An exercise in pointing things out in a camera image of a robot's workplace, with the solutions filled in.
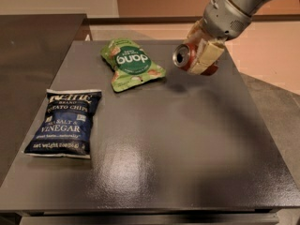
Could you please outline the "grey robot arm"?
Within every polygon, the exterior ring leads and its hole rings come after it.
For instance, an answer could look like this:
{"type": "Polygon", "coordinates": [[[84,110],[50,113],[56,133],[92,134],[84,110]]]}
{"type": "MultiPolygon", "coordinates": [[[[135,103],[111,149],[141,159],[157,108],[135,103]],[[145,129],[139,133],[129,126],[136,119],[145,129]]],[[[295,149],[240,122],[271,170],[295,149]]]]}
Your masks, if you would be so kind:
{"type": "Polygon", "coordinates": [[[187,72],[214,74],[218,70],[217,60],[225,51],[225,42],[238,38],[251,24],[253,15],[269,1],[210,0],[185,39],[185,43],[197,48],[187,65],[187,72]]]}

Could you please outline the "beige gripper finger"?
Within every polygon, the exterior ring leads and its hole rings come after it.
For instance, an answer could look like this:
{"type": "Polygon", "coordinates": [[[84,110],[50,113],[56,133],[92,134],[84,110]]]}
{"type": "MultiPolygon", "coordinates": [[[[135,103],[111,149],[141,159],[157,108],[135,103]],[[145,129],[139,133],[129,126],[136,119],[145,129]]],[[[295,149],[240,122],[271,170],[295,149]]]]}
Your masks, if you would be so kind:
{"type": "Polygon", "coordinates": [[[203,29],[203,20],[196,21],[189,30],[184,43],[199,45],[201,42],[206,43],[208,40],[206,31],[203,29]]]}
{"type": "Polygon", "coordinates": [[[187,72],[192,75],[213,75],[218,70],[217,61],[224,51],[225,44],[222,40],[202,38],[187,72]]]}

